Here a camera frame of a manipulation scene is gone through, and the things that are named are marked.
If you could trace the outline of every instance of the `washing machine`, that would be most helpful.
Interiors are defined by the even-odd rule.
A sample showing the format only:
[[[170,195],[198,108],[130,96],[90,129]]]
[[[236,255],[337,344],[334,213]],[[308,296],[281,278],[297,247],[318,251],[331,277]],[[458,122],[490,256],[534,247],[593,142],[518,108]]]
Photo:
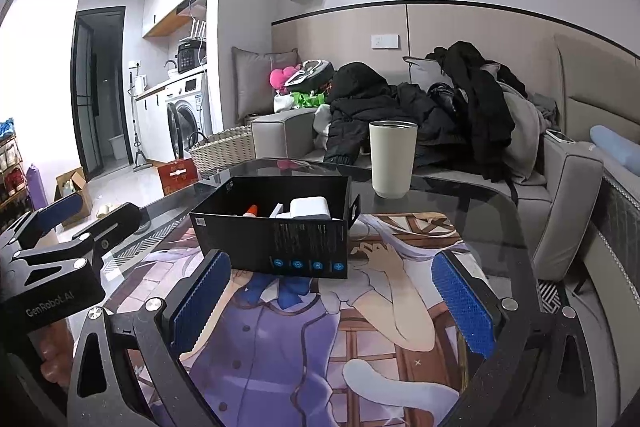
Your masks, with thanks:
[[[187,76],[164,88],[169,134],[176,159],[211,134],[207,73]]]

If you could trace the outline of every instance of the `smartphone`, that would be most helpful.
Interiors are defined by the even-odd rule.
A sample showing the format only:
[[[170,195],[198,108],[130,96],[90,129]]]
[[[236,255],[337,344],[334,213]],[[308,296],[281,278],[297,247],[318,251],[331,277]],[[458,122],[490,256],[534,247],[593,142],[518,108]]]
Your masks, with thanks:
[[[546,133],[560,143],[575,143],[575,140],[569,138],[566,134],[561,133],[560,131],[555,131],[553,129],[547,129]]]

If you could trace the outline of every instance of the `doorway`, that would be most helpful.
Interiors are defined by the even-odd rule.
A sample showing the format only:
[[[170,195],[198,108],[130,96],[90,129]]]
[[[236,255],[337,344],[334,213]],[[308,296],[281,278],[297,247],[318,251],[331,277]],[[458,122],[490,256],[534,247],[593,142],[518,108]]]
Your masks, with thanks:
[[[76,12],[71,105],[87,180],[133,163],[122,83],[124,6]]]

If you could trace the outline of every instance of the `blue bow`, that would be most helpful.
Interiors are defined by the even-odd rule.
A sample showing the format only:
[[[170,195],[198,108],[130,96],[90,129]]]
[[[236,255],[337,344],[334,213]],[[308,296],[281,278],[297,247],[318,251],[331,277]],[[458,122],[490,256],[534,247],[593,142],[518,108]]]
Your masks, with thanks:
[[[255,306],[260,301],[260,295],[274,280],[280,281],[278,286],[278,305],[286,310],[296,304],[300,304],[300,295],[309,293],[311,279],[309,277],[277,277],[264,273],[254,273],[251,280],[239,293],[239,298]]]

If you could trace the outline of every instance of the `anime girl illustration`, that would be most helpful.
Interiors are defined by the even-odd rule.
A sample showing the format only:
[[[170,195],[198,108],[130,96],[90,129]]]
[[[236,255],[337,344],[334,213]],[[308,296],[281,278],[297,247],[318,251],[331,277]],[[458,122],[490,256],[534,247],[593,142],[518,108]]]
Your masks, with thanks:
[[[123,289],[119,311],[193,271],[202,254],[183,233],[136,268],[145,274]],[[233,272],[180,357],[226,427],[430,427],[457,401],[458,336],[431,260],[449,248],[482,277],[460,236],[446,216],[425,212],[360,216],[350,237],[347,280]],[[144,368],[140,380],[154,416],[170,425]]]

